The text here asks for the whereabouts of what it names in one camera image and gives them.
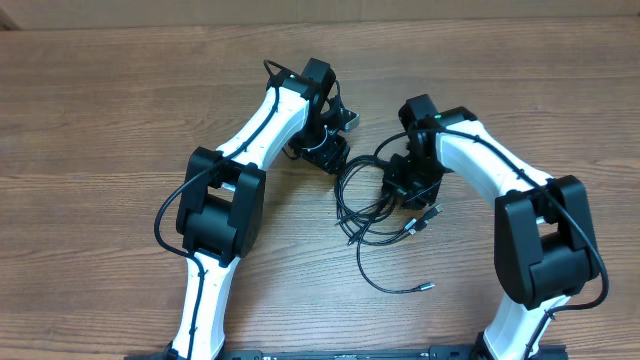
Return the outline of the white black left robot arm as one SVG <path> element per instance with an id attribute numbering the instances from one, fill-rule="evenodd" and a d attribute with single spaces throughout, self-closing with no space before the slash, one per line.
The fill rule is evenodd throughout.
<path id="1" fill-rule="evenodd" d="M 301 73 L 264 65 L 269 79 L 258 110 L 216 149 L 197 148 L 176 191 L 188 279 L 181 324 L 165 359 L 221 355 L 232 278 L 258 237 L 266 172 L 278 154 L 290 148 L 294 158 L 331 175 L 346 164 L 350 148 L 343 135 L 359 116 L 344 107 L 331 66 L 316 58 Z"/>

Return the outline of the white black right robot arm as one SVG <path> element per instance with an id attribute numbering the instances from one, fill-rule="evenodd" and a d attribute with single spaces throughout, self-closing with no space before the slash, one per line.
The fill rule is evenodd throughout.
<path id="1" fill-rule="evenodd" d="M 571 297 L 605 270 L 586 189 L 555 178 L 499 144 L 468 109 L 440 112 L 426 95 L 398 112 L 408 153 L 394 155 L 383 190 L 404 208 L 434 204 L 447 172 L 462 176 L 494 210 L 494 268 L 504 291 L 496 315 L 472 344 L 432 345 L 430 359 L 565 359 L 539 341 Z"/>

